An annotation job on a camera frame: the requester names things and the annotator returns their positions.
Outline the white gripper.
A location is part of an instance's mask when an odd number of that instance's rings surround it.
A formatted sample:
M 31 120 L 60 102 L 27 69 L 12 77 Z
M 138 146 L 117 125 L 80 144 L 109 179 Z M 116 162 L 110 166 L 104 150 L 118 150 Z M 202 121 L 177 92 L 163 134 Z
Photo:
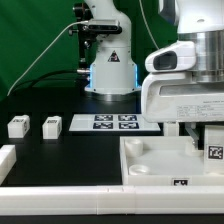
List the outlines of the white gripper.
M 195 122 L 224 121 L 224 83 L 196 83 L 190 72 L 149 74 L 142 84 L 141 113 L 148 122 L 186 122 L 200 149 Z

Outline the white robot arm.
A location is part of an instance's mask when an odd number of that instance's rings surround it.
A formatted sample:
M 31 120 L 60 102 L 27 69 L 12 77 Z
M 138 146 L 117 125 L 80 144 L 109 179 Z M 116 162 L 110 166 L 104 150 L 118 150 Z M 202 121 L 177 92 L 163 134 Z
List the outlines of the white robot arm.
M 107 99 L 141 92 L 150 123 L 224 122 L 224 0 L 159 0 L 159 13 L 178 26 L 175 43 L 145 59 L 137 84 L 131 58 L 131 22 L 113 0 L 85 0 L 99 37 L 86 90 Z

